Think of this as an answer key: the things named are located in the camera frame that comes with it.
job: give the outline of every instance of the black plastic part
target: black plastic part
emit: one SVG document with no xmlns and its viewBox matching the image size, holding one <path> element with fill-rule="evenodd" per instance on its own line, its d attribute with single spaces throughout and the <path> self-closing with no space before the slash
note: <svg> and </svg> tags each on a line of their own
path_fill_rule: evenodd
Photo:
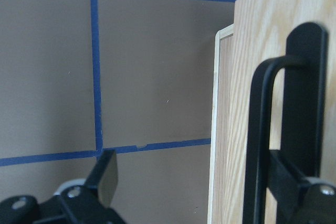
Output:
<svg viewBox="0 0 336 224">
<path fill-rule="evenodd" d="M 287 223 L 302 205 L 310 186 L 305 175 L 282 155 L 282 151 L 270 151 L 268 187 L 281 209 L 282 223 Z"/>
<path fill-rule="evenodd" d="M 281 151 L 284 148 L 284 155 L 304 172 L 318 173 L 326 58 L 327 32 L 315 23 L 304 23 L 288 36 L 286 56 L 265 60 L 254 73 L 249 104 L 243 224 L 264 224 L 272 90 L 281 68 L 285 68 Z"/>
<path fill-rule="evenodd" d="M 118 184 L 117 155 L 114 150 L 105 150 L 94 166 L 84 186 L 108 207 Z"/>
<path fill-rule="evenodd" d="M 40 205 L 32 196 L 0 202 L 0 224 L 125 224 L 107 207 L 118 181 L 115 154 L 104 151 L 83 186 L 68 187 Z M 100 194 L 107 195 L 105 205 Z"/>
<path fill-rule="evenodd" d="M 292 215 L 288 224 L 335 224 L 336 197 L 322 193 L 325 184 L 311 185 L 304 196 L 302 206 Z"/>
<path fill-rule="evenodd" d="M 38 215 L 37 201 L 30 195 L 11 197 L 0 203 L 1 224 L 32 223 Z"/>
<path fill-rule="evenodd" d="M 112 210 L 105 208 L 85 186 L 76 186 L 80 191 L 76 197 L 69 197 L 73 188 L 67 188 L 60 195 L 63 211 L 69 223 L 73 224 L 125 224 Z"/>
</svg>

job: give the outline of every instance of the bolt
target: bolt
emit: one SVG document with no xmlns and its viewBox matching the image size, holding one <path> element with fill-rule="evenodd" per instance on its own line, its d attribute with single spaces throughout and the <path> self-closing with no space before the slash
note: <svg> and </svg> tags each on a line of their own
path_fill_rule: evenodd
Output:
<svg viewBox="0 0 336 224">
<path fill-rule="evenodd" d="M 327 186 L 327 185 L 321 185 L 320 191 L 324 195 L 333 196 L 335 194 L 335 190 L 331 186 Z"/>
<path fill-rule="evenodd" d="M 26 197 L 21 197 L 18 201 L 14 202 L 12 204 L 12 209 L 17 210 L 21 207 L 24 207 L 27 203 L 27 198 Z"/>
<path fill-rule="evenodd" d="M 68 197 L 69 198 L 75 198 L 78 195 L 80 195 L 80 187 L 79 186 L 75 186 L 73 189 L 68 191 Z"/>
</svg>

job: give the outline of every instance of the black metal rod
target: black metal rod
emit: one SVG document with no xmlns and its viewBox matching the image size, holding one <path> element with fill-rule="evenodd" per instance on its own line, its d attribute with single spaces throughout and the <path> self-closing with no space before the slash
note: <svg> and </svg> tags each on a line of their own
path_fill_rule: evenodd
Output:
<svg viewBox="0 0 336 224">
<path fill-rule="evenodd" d="M 282 56 L 262 62 L 250 93 L 243 224 L 264 224 L 269 133 L 274 79 L 282 68 L 302 68 L 304 57 Z"/>
</svg>

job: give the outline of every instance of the wood grain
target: wood grain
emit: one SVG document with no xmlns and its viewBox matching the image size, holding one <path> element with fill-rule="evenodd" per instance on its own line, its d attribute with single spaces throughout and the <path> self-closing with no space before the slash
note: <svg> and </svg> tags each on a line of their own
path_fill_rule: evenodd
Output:
<svg viewBox="0 0 336 224">
<path fill-rule="evenodd" d="M 212 204 L 208 223 L 241 223 L 248 124 L 249 89 L 256 67 L 285 54 L 288 34 L 314 21 L 329 31 L 327 92 L 321 177 L 336 183 L 336 3 L 335 0 L 238 0 L 232 51 L 219 56 Z M 227 64 L 221 65 L 222 58 Z M 273 95 L 271 148 L 280 143 L 283 73 Z M 274 223 L 276 203 L 267 199 L 267 219 Z"/>
<path fill-rule="evenodd" d="M 221 223 L 222 215 L 214 215 L 219 212 L 221 200 L 225 197 L 226 185 L 225 164 L 223 152 L 226 141 L 216 141 L 218 137 L 226 138 L 227 133 L 227 115 L 229 111 L 229 95 L 224 92 L 230 84 L 230 54 L 232 51 L 233 25 L 220 30 L 216 35 L 215 42 L 215 69 L 214 69 L 214 93 L 213 93 L 213 119 L 212 119 L 212 144 L 210 157 L 210 179 L 209 179 L 209 204 L 208 204 L 208 223 Z"/>
</svg>

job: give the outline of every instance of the black clamp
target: black clamp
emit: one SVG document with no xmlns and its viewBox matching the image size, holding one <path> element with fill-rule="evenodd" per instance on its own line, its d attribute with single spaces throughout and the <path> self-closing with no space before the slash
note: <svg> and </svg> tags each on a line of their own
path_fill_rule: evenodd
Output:
<svg viewBox="0 0 336 224">
<path fill-rule="evenodd" d="M 33 196 L 0 202 L 1 224 L 125 224 L 109 204 L 118 182 L 115 151 L 104 151 L 83 185 L 38 204 Z"/>
<path fill-rule="evenodd" d="M 286 55 L 262 62 L 250 92 L 243 224 L 263 224 L 268 187 L 277 224 L 336 223 L 336 187 L 319 179 L 328 34 L 304 23 Z M 269 150 L 272 90 L 285 68 L 280 150 Z"/>
</svg>

